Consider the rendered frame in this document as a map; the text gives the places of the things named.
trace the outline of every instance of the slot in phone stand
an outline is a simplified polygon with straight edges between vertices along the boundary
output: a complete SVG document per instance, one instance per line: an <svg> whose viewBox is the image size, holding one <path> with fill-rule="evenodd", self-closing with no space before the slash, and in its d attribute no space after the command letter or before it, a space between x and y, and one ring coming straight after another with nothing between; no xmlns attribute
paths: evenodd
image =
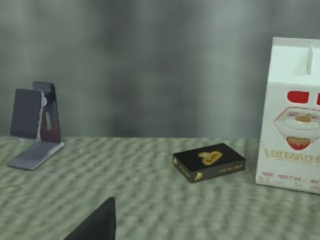
<svg viewBox="0 0 320 240"><path fill-rule="evenodd" d="M11 159L9 167L35 170L65 144L61 142L54 84L33 82L33 89L15 91L10 136L36 143Z"/></svg>

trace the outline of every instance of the table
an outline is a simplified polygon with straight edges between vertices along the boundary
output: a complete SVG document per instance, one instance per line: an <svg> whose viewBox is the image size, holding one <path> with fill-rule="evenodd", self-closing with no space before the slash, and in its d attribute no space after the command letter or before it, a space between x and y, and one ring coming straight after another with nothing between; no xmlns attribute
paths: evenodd
<svg viewBox="0 0 320 240"><path fill-rule="evenodd" d="M62 240L116 199L116 240L318 240L318 195L254 183L257 140L66 138L35 171L6 166L31 142L0 137L0 239ZM224 142L246 170L189 183L171 154Z"/></svg>

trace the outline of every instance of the white carton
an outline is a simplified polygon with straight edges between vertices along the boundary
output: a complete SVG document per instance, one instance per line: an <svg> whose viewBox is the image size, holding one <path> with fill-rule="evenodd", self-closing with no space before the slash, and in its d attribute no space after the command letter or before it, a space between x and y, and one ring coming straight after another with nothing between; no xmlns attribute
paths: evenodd
<svg viewBox="0 0 320 240"><path fill-rule="evenodd" d="M255 182L320 194L320 40L272 43Z"/></svg>

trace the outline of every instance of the diamond-shaped graphic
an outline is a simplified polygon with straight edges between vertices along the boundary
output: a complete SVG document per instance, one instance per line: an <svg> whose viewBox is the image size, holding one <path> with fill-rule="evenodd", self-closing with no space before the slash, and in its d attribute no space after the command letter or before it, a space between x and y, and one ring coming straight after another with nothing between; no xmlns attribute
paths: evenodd
<svg viewBox="0 0 320 240"><path fill-rule="evenodd" d="M320 110L288 107L274 124L292 149L303 150L320 137Z"/></svg>

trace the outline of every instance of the black box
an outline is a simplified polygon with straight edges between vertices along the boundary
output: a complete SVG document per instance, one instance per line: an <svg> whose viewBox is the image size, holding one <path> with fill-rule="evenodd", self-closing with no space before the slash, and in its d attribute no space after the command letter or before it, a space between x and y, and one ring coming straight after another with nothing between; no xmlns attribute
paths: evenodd
<svg viewBox="0 0 320 240"><path fill-rule="evenodd" d="M190 183L243 171L246 159L224 143L173 154L172 164Z"/></svg>

